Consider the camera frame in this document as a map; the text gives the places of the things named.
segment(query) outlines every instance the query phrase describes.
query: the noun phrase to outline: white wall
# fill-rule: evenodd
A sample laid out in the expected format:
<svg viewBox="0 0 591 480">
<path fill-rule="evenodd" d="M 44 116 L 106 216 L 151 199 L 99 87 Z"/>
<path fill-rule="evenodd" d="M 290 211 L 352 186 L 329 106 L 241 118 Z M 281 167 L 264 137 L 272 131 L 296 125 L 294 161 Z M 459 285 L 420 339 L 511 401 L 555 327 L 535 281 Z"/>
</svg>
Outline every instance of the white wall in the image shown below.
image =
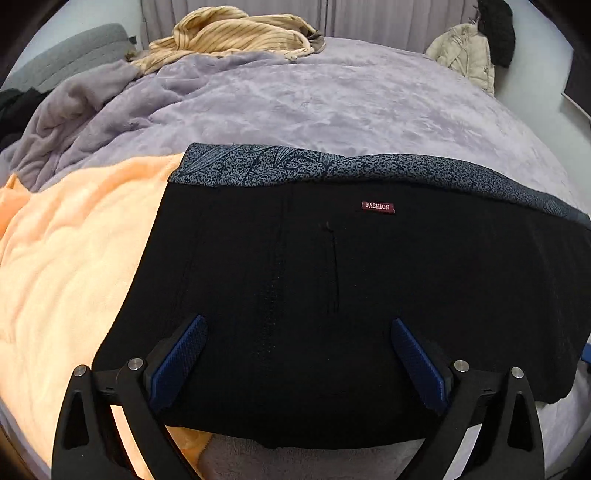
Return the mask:
<svg viewBox="0 0 591 480">
<path fill-rule="evenodd" d="M 528 0 L 505 1 L 517 45 L 509 69 L 496 69 L 495 96 L 556 155 L 591 209 L 591 126 L 562 96 L 573 49 Z"/>
<path fill-rule="evenodd" d="M 142 12 L 140 0 L 69 0 L 31 39 L 12 71 L 18 70 L 59 42 L 89 28 L 108 23 L 123 25 L 128 37 L 136 36 L 137 49 L 141 49 L 140 26 Z"/>
</svg>

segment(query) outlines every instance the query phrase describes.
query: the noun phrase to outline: gray pillow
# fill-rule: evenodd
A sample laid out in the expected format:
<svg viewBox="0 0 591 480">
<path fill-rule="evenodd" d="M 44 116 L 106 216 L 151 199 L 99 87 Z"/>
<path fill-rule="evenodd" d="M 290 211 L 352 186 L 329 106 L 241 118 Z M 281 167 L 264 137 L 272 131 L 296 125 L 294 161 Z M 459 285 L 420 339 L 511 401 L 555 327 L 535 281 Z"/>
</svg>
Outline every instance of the gray pillow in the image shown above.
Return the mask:
<svg viewBox="0 0 591 480">
<path fill-rule="evenodd" d="M 111 23 L 91 28 L 39 54 L 9 75 L 0 90 L 34 88 L 46 92 L 76 73 L 122 60 L 130 51 L 135 47 L 123 26 Z"/>
</svg>

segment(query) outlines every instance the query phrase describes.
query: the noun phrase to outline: clothing label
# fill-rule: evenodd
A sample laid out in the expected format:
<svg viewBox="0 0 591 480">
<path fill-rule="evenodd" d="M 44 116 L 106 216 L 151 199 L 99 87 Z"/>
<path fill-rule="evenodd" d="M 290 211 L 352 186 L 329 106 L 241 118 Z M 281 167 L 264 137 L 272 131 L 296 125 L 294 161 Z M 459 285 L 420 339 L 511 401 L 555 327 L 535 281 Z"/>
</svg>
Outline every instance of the clothing label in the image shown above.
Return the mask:
<svg viewBox="0 0 591 480">
<path fill-rule="evenodd" d="M 394 213 L 393 203 L 361 202 L 361 208 L 372 212 Z"/>
</svg>

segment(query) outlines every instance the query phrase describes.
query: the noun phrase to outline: tan striped sweater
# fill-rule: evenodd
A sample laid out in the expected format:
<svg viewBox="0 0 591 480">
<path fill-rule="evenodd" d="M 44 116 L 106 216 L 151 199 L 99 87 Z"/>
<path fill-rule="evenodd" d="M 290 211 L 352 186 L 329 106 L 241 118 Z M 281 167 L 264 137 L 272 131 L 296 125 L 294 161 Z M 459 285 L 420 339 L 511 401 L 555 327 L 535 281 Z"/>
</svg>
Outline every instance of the tan striped sweater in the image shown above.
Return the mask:
<svg viewBox="0 0 591 480">
<path fill-rule="evenodd" d="M 242 51 L 271 51 L 296 59 L 323 49 L 324 37 L 296 15 L 250 17 L 225 5 L 189 13 L 171 37 L 153 41 L 148 54 L 131 63 L 145 75 L 190 53 L 225 57 Z"/>
</svg>

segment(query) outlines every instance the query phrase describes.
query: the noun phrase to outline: black fabric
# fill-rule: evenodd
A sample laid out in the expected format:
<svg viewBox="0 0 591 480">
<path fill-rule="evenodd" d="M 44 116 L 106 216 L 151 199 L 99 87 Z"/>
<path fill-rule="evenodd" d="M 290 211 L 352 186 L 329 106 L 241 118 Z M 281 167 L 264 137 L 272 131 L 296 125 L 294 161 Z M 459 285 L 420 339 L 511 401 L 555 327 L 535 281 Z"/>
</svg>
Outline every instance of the black fabric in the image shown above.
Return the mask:
<svg viewBox="0 0 591 480">
<path fill-rule="evenodd" d="M 22 137 L 35 110 L 49 94 L 33 88 L 26 92 L 15 89 L 0 92 L 0 151 Z"/>
<path fill-rule="evenodd" d="M 267 446 L 422 438 L 438 418 L 392 350 L 392 319 L 474 368 L 523 368 L 552 403 L 589 335 L 590 272 L 584 226 L 497 200 L 385 181 L 169 183 L 93 369 L 145 357 L 199 313 L 209 337 L 167 425 Z"/>
<path fill-rule="evenodd" d="M 513 11 L 505 0 L 478 0 L 478 31 L 486 35 L 493 65 L 508 68 L 515 53 Z"/>
</svg>

